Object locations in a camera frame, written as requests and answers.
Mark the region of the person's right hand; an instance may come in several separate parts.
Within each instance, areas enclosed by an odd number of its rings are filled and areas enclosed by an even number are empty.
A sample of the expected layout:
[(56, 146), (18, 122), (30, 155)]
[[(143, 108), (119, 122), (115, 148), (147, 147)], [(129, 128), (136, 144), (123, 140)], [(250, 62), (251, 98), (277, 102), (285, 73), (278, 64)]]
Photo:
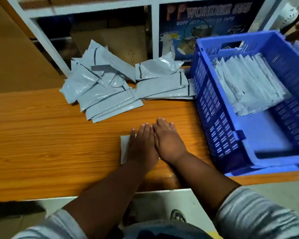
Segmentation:
[(178, 161), (189, 154), (179, 134), (164, 140), (158, 140), (155, 136), (155, 146), (160, 158), (172, 165), (176, 165)]

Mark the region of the person's left hand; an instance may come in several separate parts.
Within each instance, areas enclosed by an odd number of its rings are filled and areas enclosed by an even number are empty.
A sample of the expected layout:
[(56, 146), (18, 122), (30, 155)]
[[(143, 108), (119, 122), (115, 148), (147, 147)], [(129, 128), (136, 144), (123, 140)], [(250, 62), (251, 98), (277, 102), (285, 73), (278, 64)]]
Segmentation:
[(159, 154), (155, 147), (154, 129), (149, 123), (142, 124), (136, 133), (136, 142), (127, 149), (127, 162), (135, 162), (140, 167), (151, 171), (159, 161)]

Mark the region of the white packet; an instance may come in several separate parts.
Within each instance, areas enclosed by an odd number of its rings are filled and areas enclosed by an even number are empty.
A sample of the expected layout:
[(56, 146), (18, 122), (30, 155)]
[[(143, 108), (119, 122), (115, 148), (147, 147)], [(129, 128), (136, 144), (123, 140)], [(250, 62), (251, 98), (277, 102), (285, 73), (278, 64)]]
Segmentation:
[(130, 140), (130, 135), (120, 136), (120, 147), (121, 147), (121, 160), (120, 164), (123, 165), (127, 161), (127, 149)]

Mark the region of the person's left forearm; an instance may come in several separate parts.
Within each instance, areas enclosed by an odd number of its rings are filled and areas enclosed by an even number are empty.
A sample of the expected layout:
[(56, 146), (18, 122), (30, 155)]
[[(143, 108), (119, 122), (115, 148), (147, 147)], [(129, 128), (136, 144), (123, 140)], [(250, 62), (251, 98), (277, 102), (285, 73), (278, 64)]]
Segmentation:
[(63, 207), (88, 239), (104, 239), (117, 226), (159, 155), (137, 156)]

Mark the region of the person's right forearm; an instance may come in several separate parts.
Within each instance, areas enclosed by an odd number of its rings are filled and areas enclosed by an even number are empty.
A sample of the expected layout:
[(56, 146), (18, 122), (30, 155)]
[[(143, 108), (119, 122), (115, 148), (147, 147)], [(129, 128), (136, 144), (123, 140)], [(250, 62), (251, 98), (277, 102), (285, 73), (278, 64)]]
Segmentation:
[(160, 154), (160, 157), (177, 171), (211, 220), (215, 219), (226, 198), (241, 187), (239, 183), (188, 151)]

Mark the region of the flat grey poly bag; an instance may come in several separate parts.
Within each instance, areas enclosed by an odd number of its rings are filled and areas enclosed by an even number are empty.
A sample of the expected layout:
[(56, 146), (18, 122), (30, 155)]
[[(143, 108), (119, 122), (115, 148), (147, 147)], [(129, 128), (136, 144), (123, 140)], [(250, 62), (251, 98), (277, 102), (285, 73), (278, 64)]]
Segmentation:
[(160, 93), (174, 91), (189, 85), (189, 81), (183, 72), (175, 72), (171, 75), (141, 80), (136, 84), (136, 96), (146, 98)]
[(142, 100), (158, 100), (158, 99), (191, 100), (194, 99), (196, 95), (197, 93), (195, 91), (194, 80), (193, 78), (190, 78), (188, 79), (188, 85), (185, 85), (183, 88), (147, 96), (141, 99)]

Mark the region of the pile of grey mailers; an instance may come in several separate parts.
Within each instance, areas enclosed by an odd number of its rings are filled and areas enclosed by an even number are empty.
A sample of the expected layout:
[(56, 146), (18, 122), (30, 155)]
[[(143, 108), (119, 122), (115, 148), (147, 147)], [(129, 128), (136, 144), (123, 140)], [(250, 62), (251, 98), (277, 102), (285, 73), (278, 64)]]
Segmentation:
[(127, 79), (136, 83), (135, 67), (91, 40), (81, 58), (72, 58), (71, 74), (59, 91), (97, 123), (144, 105)]

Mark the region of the puffy grey poly bag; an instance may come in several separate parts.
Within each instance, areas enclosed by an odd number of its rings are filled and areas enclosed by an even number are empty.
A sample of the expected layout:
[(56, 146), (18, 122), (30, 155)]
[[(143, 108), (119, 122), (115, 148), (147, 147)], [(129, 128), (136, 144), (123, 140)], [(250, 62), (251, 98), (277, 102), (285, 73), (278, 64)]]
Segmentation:
[(171, 75), (179, 70), (184, 61), (174, 60), (172, 52), (156, 59), (135, 64), (136, 80), (146, 80)]

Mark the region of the blue plastic crate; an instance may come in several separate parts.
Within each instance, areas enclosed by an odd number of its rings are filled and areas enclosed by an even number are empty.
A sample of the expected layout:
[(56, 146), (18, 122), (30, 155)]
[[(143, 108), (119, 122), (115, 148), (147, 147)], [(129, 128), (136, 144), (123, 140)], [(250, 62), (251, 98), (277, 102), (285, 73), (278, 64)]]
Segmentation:
[[(261, 53), (291, 97), (237, 116), (212, 61)], [(277, 31), (200, 38), (190, 68), (195, 105), (212, 161), (224, 174), (299, 166), (299, 51)]]

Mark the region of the blue jeans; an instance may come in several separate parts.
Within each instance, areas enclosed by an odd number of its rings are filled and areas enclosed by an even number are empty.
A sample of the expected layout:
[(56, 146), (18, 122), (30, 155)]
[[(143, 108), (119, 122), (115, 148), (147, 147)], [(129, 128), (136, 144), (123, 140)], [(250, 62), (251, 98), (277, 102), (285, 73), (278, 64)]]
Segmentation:
[(138, 222), (121, 231), (122, 239), (214, 239), (202, 229), (177, 220)]

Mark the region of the blue printed tape carton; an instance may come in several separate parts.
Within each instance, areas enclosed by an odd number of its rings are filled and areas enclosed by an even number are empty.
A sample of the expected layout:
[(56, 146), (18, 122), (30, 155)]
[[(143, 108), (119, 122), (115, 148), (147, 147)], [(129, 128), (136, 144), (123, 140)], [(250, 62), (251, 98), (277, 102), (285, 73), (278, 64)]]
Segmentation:
[(195, 0), (159, 5), (158, 56), (190, 65), (197, 39), (246, 33), (265, 0)]

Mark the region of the grey striped shirt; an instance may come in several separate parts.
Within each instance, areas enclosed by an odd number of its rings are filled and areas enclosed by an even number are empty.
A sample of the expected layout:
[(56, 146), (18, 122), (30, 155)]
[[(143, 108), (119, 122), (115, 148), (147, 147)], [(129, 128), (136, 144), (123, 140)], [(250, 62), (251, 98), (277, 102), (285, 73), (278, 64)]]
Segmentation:
[[(299, 239), (299, 216), (291, 209), (240, 187), (223, 202), (213, 224), (223, 239)], [(42, 223), (17, 233), (12, 239), (88, 239), (73, 217), (57, 210)], [(115, 228), (109, 239), (122, 239)]]

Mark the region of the large brown cardboard sheet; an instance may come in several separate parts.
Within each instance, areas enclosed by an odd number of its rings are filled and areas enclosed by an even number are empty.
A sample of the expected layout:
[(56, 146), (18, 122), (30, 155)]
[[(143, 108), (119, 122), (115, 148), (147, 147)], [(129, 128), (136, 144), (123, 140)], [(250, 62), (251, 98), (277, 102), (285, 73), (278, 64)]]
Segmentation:
[(0, 5), (0, 93), (61, 88), (62, 76)]

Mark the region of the white round perforated object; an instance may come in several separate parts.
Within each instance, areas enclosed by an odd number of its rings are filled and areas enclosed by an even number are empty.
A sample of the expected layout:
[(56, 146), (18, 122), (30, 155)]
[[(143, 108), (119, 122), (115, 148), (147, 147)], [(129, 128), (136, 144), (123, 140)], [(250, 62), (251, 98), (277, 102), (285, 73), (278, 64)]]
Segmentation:
[(299, 15), (299, 0), (289, 0), (278, 16), (278, 28), (282, 29), (293, 23)]

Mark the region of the white shelf frame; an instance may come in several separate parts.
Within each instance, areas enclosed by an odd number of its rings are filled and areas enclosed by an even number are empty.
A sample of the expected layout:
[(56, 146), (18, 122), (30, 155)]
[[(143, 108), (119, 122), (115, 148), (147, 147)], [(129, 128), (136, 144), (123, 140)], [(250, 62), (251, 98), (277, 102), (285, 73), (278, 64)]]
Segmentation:
[(198, 0), (7, 0), (66, 77), (71, 73), (70, 68), (39, 27), (37, 18), (151, 6), (152, 52), (153, 57), (157, 58), (160, 5), (192, 1)]

